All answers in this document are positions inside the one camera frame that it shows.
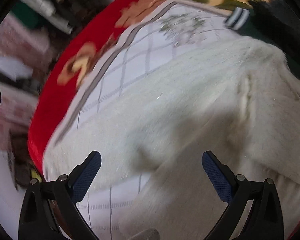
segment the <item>red blanket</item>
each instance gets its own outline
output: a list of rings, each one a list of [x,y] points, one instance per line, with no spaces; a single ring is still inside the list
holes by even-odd
[[[84,76],[127,27],[140,22],[161,3],[162,0],[115,0],[62,53],[43,88],[28,134],[29,153],[41,173],[47,143]]]

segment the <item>white rug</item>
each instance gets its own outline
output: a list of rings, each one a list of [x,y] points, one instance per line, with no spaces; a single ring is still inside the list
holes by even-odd
[[[162,66],[47,151],[49,179],[69,173],[91,150],[103,164],[90,191],[156,170],[120,230],[203,238],[224,210],[201,166],[205,150],[234,173],[272,177],[283,199],[291,188],[300,197],[296,109],[300,116],[300,81],[279,49],[251,38],[219,42]],[[286,232],[300,219],[300,198],[293,201],[282,205]]]

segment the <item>bed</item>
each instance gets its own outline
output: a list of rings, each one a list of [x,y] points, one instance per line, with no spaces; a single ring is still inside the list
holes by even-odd
[[[43,88],[29,130],[28,148],[45,179],[54,180],[60,175],[49,172],[45,153],[136,82],[186,52],[206,48],[215,41],[238,39],[240,35],[226,26],[225,21],[236,7],[248,10],[249,1],[115,0],[111,3],[69,44]],[[203,28],[201,35],[186,38],[185,42],[177,35],[169,36],[175,16],[179,17],[177,20],[204,22],[204,28],[200,22],[194,27]],[[151,173],[143,172],[109,188],[89,192],[77,204],[100,239],[125,239],[119,220],[150,176]],[[300,208],[294,219],[285,228],[286,238],[300,221]]]

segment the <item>floral pattern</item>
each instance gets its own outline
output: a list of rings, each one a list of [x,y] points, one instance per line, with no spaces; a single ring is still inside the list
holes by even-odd
[[[111,35],[98,52],[96,52],[96,46],[93,42],[83,44],[78,53],[71,57],[64,65],[58,76],[57,84],[64,86],[79,73],[76,83],[76,88],[78,89],[83,83],[84,78],[93,70],[102,55],[116,45],[116,43],[117,40]]]
[[[171,15],[161,21],[161,32],[167,39],[173,40],[173,45],[178,47],[184,44],[194,44],[205,39],[204,22],[197,15],[181,14]]]
[[[165,0],[139,0],[132,2],[128,8],[124,8],[120,19],[115,27],[129,27],[132,24],[141,22],[147,15],[154,11]]]

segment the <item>pink fabric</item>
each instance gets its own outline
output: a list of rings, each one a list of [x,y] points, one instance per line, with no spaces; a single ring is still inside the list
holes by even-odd
[[[28,131],[37,98],[3,84],[0,91],[0,150],[7,150],[10,131]]]
[[[33,69],[46,72],[54,51],[45,33],[29,31],[8,14],[0,24],[0,56],[17,58]]]

